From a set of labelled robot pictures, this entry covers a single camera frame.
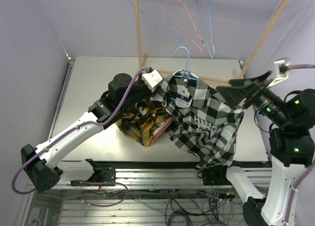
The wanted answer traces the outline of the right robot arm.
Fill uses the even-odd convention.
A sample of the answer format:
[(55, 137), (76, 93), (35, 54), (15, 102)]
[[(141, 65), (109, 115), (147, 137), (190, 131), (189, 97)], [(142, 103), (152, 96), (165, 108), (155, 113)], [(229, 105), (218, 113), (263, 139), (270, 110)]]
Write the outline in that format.
[(270, 88), (279, 78), (269, 79), (269, 73), (250, 79), (231, 79), (228, 86), (218, 86), (228, 106), (249, 108), (272, 121), (269, 131), (272, 175), (267, 195), (261, 194), (240, 167), (225, 167), (217, 179), (231, 183), (243, 202), (243, 217), (250, 226), (292, 226), (298, 187), (310, 173), (315, 143), (310, 129), (315, 125), (315, 91), (292, 91), (285, 99)]

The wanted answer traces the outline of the black white checkered shirt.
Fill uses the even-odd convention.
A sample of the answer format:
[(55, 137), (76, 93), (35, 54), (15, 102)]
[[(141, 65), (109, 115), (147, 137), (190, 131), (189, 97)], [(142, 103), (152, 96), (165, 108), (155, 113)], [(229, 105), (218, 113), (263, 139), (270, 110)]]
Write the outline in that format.
[(189, 104), (170, 99), (185, 87), (183, 78), (173, 76), (166, 77), (150, 98), (160, 102), (173, 117), (166, 129), (169, 139), (199, 158), (196, 169), (231, 166), (244, 110), (231, 109), (220, 93), (200, 78), (188, 82)]

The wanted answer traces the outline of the yellow plaid shirt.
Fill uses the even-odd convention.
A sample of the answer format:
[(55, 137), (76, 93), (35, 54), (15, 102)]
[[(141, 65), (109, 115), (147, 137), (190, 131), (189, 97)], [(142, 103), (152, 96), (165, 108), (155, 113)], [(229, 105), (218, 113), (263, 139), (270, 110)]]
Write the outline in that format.
[(172, 117), (160, 102), (143, 100), (124, 113), (123, 117), (116, 122), (116, 126), (124, 136), (140, 143), (142, 125), (149, 119), (155, 120), (158, 116), (162, 116), (162, 120)]

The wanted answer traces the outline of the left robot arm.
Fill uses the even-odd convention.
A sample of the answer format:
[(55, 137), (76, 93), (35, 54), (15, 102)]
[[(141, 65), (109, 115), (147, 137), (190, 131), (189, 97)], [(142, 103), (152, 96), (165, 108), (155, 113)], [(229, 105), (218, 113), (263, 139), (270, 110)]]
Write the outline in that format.
[(106, 180), (104, 171), (91, 159), (80, 162), (63, 162), (64, 157), (90, 137), (106, 130), (122, 118), (129, 109), (144, 99), (163, 81), (157, 70), (140, 70), (131, 77), (126, 73), (114, 76), (108, 90), (75, 123), (33, 147), (21, 149), (22, 168), (35, 190), (43, 193), (60, 180), (76, 186), (96, 185)]

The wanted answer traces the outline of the blue hanger of checkered shirt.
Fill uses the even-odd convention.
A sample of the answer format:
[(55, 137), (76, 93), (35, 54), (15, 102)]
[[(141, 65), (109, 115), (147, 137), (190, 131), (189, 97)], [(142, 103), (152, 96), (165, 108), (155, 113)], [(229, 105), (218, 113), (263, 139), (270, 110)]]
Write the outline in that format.
[[(183, 78), (184, 79), (184, 85), (187, 88), (189, 80), (193, 80), (193, 81), (198, 82), (199, 78), (196, 75), (192, 75), (192, 73), (188, 70), (188, 62), (189, 62), (189, 59), (190, 59), (190, 53), (189, 53), (189, 50), (188, 50), (187, 47), (185, 47), (185, 46), (178, 47), (175, 50), (173, 56), (175, 56), (180, 49), (185, 49), (186, 50), (186, 52), (187, 52), (187, 59), (185, 61), (185, 67), (182, 70), (182, 74), (181, 75), (174, 75), (173, 77)], [(189, 104), (189, 102), (190, 102), (190, 100), (188, 98), (184, 98), (183, 95), (181, 95), (180, 97), (179, 96), (177, 96), (177, 97), (170, 97), (170, 99), (174, 100), (174, 101), (179, 101), (179, 102), (184, 103), (184, 104)]]

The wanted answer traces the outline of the pink hanger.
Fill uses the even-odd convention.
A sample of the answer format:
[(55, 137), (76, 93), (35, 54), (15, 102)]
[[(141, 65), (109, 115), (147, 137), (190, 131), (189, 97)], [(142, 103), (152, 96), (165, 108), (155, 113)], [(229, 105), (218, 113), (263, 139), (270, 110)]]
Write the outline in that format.
[(189, 11), (187, 0), (159, 0), (159, 2), (161, 3), (162, 8), (170, 16), (171, 20), (192, 42), (192, 44), (201, 52), (205, 52), (206, 44)]

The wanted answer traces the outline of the blue hanger of plaid shirt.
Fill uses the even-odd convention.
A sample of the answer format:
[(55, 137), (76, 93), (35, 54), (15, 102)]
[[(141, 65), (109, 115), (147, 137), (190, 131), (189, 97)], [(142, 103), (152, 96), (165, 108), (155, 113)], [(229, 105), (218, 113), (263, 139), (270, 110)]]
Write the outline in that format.
[[(213, 28), (212, 28), (212, 1), (203, 1), (203, 0), (196, 0), (196, 6), (197, 6), (197, 15), (198, 15), (198, 20), (201, 25), (201, 31), (203, 35), (202, 41), (204, 42), (206, 49), (208, 50), (208, 53), (210, 55), (211, 59), (215, 58), (216, 55), (216, 48), (215, 44), (213, 42)], [(208, 8), (208, 28), (207, 31), (209, 33), (210, 37), (207, 37), (206, 29), (205, 29), (205, 23), (202, 22), (202, 15), (201, 15), (201, 5), (204, 4)]]

